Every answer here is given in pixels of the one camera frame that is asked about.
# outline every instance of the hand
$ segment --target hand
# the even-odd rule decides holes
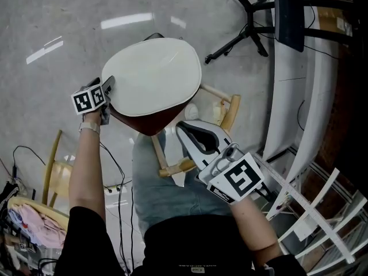
[[[97,109],[94,112],[86,113],[85,122],[94,122],[97,125],[101,125],[101,109]]]

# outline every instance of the black sleeve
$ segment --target black sleeve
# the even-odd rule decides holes
[[[124,275],[105,222],[96,212],[81,206],[70,210],[64,248],[54,275]]]
[[[294,255],[282,255],[267,262],[267,266],[274,269],[274,275],[306,276]]]

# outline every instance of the jeans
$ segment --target jeans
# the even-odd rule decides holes
[[[166,136],[158,136],[165,148]],[[157,160],[151,137],[139,134],[133,149],[133,195],[142,236],[149,227],[179,216],[217,214],[231,216],[226,202],[206,190],[206,186],[194,180],[197,169],[186,173],[185,186],[177,186],[172,177],[159,176]]]

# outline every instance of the pink cloth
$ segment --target pink cloth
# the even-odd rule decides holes
[[[47,248],[63,248],[66,232],[60,225],[45,216],[39,214],[35,209],[27,204],[18,208],[22,220],[28,225],[28,229]]]

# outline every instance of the gray floor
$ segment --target gray floor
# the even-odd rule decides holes
[[[70,94],[101,76],[104,64],[119,50],[159,32],[165,37],[182,37],[203,62],[246,23],[242,7],[234,0],[0,0],[0,9],[0,157],[8,169],[13,165],[12,151],[19,144],[32,147],[47,160],[58,129],[64,135],[57,158],[75,152],[81,118],[75,115]],[[101,29],[102,21],[140,13],[152,13],[153,20]],[[265,13],[256,13],[255,20],[266,24]],[[202,82],[228,94],[242,95],[232,137],[242,148],[252,150],[262,144],[267,133],[273,86],[272,42],[264,37],[261,40],[270,51],[269,58],[258,55],[251,40],[244,40],[228,57],[222,56],[208,66],[202,64]],[[44,55],[32,61],[32,55],[35,59],[34,53],[42,48]],[[194,102],[200,114],[212,109],[213,99],[207,95],[197,95]],[[102,128],[102,142],[127,177],[132,176],[135,138],[134,130],[115,119]],[[16,161],[20,177],[27,187],[36,189],[39,200],[42,164],[26,149],[17,151]],[[105,185],[120,183],[121,177],[105,152],[102,168]],[[4,182],[3,169],[0,174]],[[129,193],[128,189],[125,206],[130,205]],[[123,211],[128,251],[130,207]],[[108,218],[116,250],[117,222],[113,216]],[[136,232],[136,262],[143,258],[141,242]]]

